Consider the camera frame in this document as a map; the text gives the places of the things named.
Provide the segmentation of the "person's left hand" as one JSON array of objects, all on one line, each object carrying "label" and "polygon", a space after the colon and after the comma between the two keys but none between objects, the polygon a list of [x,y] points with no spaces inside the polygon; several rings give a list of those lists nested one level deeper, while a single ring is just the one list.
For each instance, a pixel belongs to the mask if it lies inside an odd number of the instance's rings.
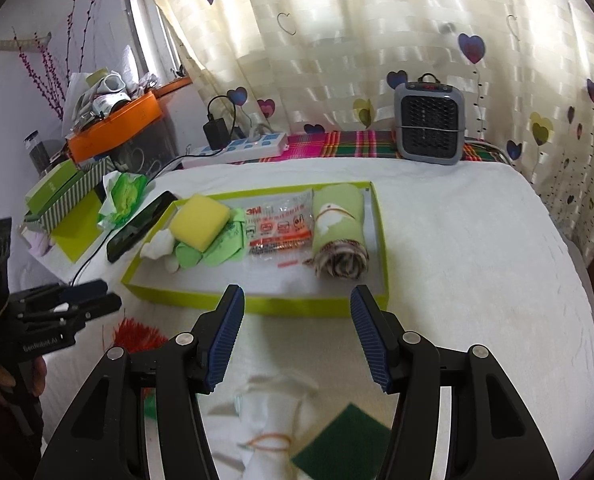
[{"label": "person's left hand", "polygon": [[[42,356],[35,359],[32,364],[32,386],[31,392],[34,396],[40,396],[45,390],[45,379],[47,376],[47,367]],[[9,372],[0,365],[0,404],[7,406],[8,403],[2,395],[2,388],[12,388],[15,385],[15,379]]]}]

